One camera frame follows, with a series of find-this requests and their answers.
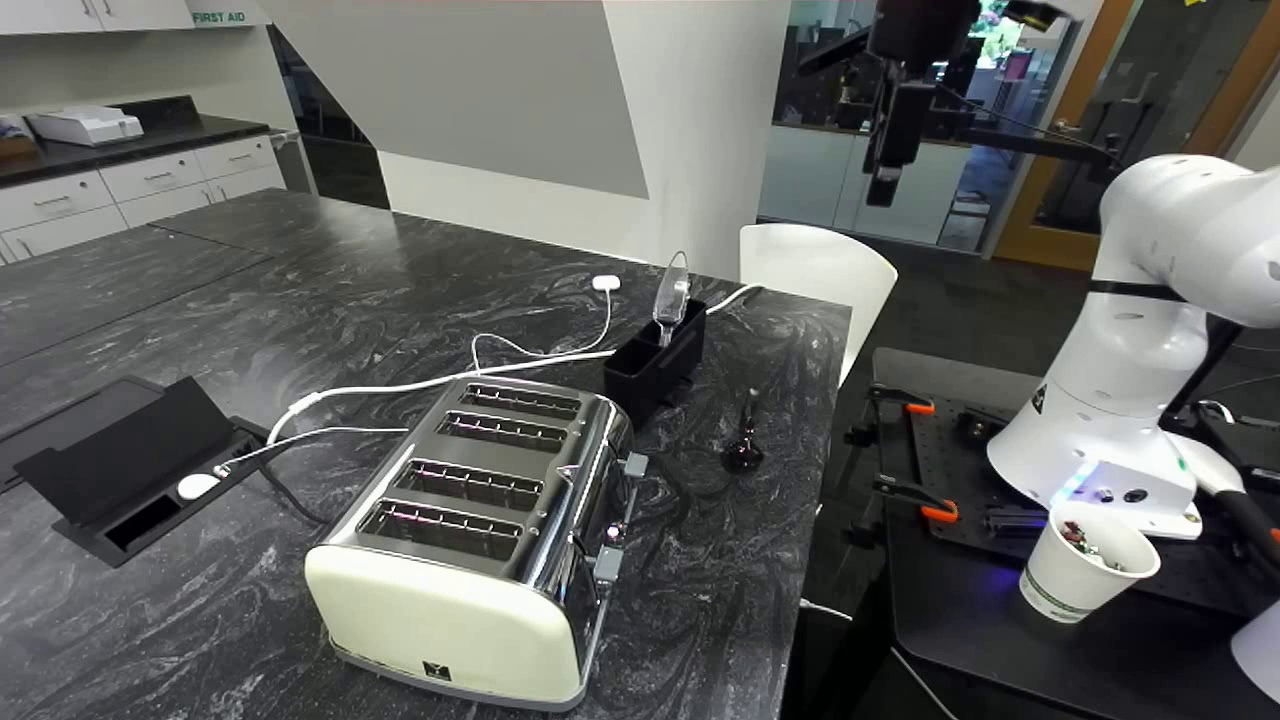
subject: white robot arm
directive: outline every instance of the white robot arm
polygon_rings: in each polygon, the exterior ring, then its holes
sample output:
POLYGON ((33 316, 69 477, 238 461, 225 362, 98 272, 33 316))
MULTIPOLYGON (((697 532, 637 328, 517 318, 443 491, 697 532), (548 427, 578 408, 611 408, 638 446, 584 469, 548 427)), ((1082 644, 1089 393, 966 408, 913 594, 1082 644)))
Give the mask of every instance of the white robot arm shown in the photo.
POLYGON ((1090 498, 1148 535, 1199 535, 1204 491, 1245 491, 1210 446, 1162 431, 1162 408, 1208 361, 1208 316, 1280 322, 1280 173, 1157 154, 1103 196, 1082 311, 1040 393, 988 442, 1027 498, 1090 498))

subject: marble countertop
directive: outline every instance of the marble countertop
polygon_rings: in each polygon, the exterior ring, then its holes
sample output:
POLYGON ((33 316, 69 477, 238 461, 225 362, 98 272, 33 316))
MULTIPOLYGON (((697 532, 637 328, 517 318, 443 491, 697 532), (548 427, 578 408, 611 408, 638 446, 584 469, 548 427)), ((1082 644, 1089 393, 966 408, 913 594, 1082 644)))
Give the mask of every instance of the marble countertop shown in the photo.
POLYGON ((116 141, 116 142, 51 142, 38 141, 38 154, 24 164, 0 164, 0 187, 6 185, 33 185, 33 179, 51 179, 51 177, 71 177, 71 173, 90 173, 105 164, 133 164, 147 154, 166 154, 184 147, 203 147, 203 142, 229 142, 238 134, 262 134, 270 132, 269 122, 243 122, 243 119, 218 119, 218 114, 201 114, 195 128, 147 128, 134 141, 116 141))
MULTIPOLYGON (((548 349, 588 338, 615 272, 615 331, 646 316, 656 267, 376 207, 261 192, 71 252, 0 267, 0 434, 119 377, 195 377, 270 425, 328 385, 418 380, 467 362, 486 328, 548 349)), ((697 278, 720 298, 730 282, 697 278)), ((653 477, 571 717, 776 717, 845 349, 840 307, 759 291, 709 322, 693 397, 637 446, 653 477), (714 446, 759 389, 756 477, 714 446)), ((599 389, 599 362, 545 370, 599 389)), ((345 399, 305 425, 406 425, 432 397, 345 399)), ((364 486, 388 438, 328 438, 275 473, 323 517, 364 486)), ((523 717, 399 689, 323 644, 300 565, 323 535, 243 481, 125 566, 0 497, 0 717, 523 717)))

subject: toaster slot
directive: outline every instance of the toaster slot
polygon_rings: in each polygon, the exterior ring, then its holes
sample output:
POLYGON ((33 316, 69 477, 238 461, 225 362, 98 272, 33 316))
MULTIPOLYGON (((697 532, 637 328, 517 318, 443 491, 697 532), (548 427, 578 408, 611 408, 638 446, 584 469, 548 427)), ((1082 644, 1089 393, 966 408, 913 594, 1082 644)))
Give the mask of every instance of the toaster slot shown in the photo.
POLYGON ((504 415, 472 415, 472 410, 446 410, 438 431, 484 438, 484 442, 535 446, 535 452, 561 452, 568 438, 568 431, 561 427, 504 420, 504 415))
POLYGON ((539 481, 412 461, 397 486, 532 513, 539 481))
POLYGON ((404 498, 380 498, 364 532, 404 541, 404 545, 443 548, 443 550, 486 555, 500 565, 517 555, 523 535, 521 522, 500 522, 500 518, 404 505, 404 498))
POLYGON ((584 408, 571 397, 539 397, 539 393, 523 393, 523 389, 517 393, 517 389, 486 389, 486 385, 472 385, 463 393, 463 402, 527 410, 527 415, 557 415, 557 420, 574 420, 574 410, 584 408))

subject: toaster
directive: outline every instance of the toaster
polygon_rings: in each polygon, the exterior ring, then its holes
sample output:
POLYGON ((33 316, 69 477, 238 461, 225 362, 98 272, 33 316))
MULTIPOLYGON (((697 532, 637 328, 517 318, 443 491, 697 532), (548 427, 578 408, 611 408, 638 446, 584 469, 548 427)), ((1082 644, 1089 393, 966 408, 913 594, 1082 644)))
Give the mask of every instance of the toaster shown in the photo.
POLYGON ((637 505, 615 481, 627 434, 608 397, 450 380, 305 558, 336 654, 426 693, 574 707, 637 505))

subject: paper cup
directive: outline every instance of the paper cup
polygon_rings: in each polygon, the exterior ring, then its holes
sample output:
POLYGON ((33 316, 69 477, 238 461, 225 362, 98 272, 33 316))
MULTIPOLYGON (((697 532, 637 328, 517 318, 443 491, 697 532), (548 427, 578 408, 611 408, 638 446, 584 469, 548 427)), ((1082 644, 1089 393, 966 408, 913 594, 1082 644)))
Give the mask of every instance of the paper cup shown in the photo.
POLYGON ((1232 636, 1232 654, 1245 674, 1280 705, 1280 605, 1232 636))
POLYGON ((1078 624, 1127 583, 1157 571, 1157 545, 1116 507, 1057 505, 1020 574, 1020 593, 1040 614, 1078 624))

